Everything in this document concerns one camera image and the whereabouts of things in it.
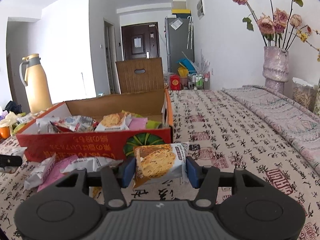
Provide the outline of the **red gift box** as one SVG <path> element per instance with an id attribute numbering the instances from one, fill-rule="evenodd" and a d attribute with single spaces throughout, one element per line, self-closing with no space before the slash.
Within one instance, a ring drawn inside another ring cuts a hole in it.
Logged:
<path id="1" fill-rule="evenodd" d="M 180 76 L 173 74 L 169 77 L 169 87 L 171 90 L 181 90 Z"/>

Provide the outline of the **glass jar with seeds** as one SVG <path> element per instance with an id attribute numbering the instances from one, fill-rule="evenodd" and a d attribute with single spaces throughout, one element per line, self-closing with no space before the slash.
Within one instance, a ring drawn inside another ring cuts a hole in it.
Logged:
<path id="1" fill-rule="evenodd" d="M 293 77 L 292 82 L 293 100 L 313 112 L 318 85 L 315 83 L 308 83 L 297 77 Z"/>

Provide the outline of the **yellow thermos jug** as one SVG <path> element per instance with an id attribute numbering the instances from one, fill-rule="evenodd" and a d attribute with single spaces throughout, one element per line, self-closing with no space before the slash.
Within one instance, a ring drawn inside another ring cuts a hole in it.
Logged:
<path id="1" fill-rule="evenodd" d="M 25 87 L 30 112 L 39 113 L 52 107 L 47 77 L 40 63 L 39 54 L 23 57 L 19 74 Z"/>

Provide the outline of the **orange cake snack packet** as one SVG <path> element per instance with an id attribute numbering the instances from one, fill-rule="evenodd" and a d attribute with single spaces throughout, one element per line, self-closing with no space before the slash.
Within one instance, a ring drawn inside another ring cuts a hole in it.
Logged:
<path id="1" fill-rule="evenodd" d="M 174 179 L 187 182 L 188 151 L 189 142 L 134 147 L 136 170 L 133 187 Z"/>

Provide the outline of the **silver white snack packet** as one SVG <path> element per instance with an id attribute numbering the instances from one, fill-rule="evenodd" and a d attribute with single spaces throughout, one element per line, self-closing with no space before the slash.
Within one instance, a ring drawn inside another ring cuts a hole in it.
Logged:
<path id="1" fill-rule="evenodd" d="M 123 160 L 114 160 L 105 157 L 78 158 L 60 170 L 61 173 L 70 173 L 74 170 L 86 169 L 88 173 L 100 171 L 105 166 L 117 167 Z"/>

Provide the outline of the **dried pink rose bouquet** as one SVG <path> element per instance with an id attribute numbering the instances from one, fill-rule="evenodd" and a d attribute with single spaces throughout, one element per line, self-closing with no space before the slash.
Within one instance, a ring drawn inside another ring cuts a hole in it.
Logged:
<path id="1" fill-rule="evenodd" d="M 232 0 L 238 5 L 245 5 L 251 12 L 249 16 L 244 17 L 242 21 L 246 24 L 249 31 L 253 31 L 253 23 L 262 35 L 265 46 L 270 47 L 274 45 L 282 51 L 288 51 L 295 39 L 300 39 L 301 42 L 308 44 L 312 49 L 319 51 L 319 48 L 312 45 L 309 41 L 311 34 L 319 35 L 319 31 L 312 29 L 309 25 L 304 25 L 302 17 L 293 13 L 293 5 L 297 4 L 302 7 L 303 0 L 291 0 L 290 12 L 280 10 L 273 6 L 273 0 L 269 0 L 272 15 L 268 16 L 262 14 L 258 17 L 248 0 Z"/>

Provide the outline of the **green snack packet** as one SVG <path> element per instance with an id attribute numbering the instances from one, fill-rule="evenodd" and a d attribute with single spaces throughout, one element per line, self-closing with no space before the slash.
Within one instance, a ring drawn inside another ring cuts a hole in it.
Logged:
<path id="1" fill-rule="evenodd" d="M 161 122 L 148 120 L 146 123 L 146 129 L 158 129 L 161 126 Z"/>

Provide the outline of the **pink ceramic vase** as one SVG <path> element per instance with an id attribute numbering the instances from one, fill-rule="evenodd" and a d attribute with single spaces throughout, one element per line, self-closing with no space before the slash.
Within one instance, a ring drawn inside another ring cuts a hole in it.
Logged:
<path id="1" fill-rule="evenodd" d="M 265 86 L 284 94 L 289 80 L 289 52 L 276 46 L 264 47 L 263 77 Z"/>

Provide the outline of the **orange chip snack packet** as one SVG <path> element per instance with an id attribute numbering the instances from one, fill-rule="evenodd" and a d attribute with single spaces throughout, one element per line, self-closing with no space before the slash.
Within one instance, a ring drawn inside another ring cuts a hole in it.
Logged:
<path id="1" fill-rule="evenodd" d="M 105 131 L 123 131 L 129 130 L 129 125 L 132 121 L 131 114 L 115 113 L 104 116 L 96 127 L 96 132 Z"/>

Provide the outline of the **black bag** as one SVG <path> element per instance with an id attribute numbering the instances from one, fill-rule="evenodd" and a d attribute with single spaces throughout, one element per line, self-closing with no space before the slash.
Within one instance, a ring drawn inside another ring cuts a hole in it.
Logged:
<path id="1" fill-rule="evenodd" d="M 22 106 L 18 105 L 14 101 L 9 101 L 4 110 L 7 111 L 8 113 L 10 112 L 15 113 L 16 115 L 23 112 Z"/>

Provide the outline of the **orange tangerine right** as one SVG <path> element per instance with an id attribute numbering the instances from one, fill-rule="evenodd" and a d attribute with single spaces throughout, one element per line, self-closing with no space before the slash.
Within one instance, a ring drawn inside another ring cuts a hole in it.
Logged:
<path id="1" fill-rule="evenodd" d="M 0 128 L 0 136 L 2 139 L 7 139 L 11 136 L 9 127 L 1 127 Z"/>

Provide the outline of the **pink snack packet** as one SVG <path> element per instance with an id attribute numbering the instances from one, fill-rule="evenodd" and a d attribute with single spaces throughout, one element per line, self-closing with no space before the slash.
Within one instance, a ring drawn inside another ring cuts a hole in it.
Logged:
<path id="1" fill-rule="evenodd" d="M 76 155 L 73 155 L 73 156 L 62 159 L 61 161 L 55 163 L 53 169 L 51 170 L 50 174 L 48 175 L 48 177 L 46 178 L 44 183 L 41 184 L 37 188 L 37 192 L 45 189 L 46 187 L 48 187 L 52 183 L 54 183 L 57 180 L 59 180 L 60 178 L 62 178 L 64 176 L 64 174 L 61 173 L 60 171 L 64 170 L 71 162 L 73 162 L 76 159 L 78 159 L 78 157 Z"/>

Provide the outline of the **white crumpled wrapper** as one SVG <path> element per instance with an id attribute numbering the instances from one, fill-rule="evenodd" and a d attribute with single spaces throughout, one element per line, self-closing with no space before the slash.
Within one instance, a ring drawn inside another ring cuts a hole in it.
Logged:
<path id="1" fill-rule="evenodd" d="M 5 118 L 0 121 L 0 128 L 12 126 L 17 122 L 17 118 L 18 116 L 15 113 L 9 112 L 9 114 L 7 114 Z"/>

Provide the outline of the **grey refrigerator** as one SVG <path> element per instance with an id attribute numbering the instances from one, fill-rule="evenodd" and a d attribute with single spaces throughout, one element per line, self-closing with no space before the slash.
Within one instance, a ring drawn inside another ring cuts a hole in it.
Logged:
<path id="1" fill-rule="evenodd" d="M 189 19 L 165 18 L 165 40 L 167 46 L 168 72 L 177 74 L 179 62 L 185 59 L 194 61 L 194 46 L 187 45 Z"/>

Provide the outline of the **white umbrella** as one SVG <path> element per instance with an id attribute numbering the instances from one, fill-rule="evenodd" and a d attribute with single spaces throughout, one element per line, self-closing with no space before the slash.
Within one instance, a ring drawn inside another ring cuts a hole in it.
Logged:
<path id="1" fill-rule="evenodd" d="M 194 32 L 194 26 L 193 26 L 193 17 L 188 16 L 188 35 L 187 35 L 187 49 L 193 49 L 193 32 Z"/>

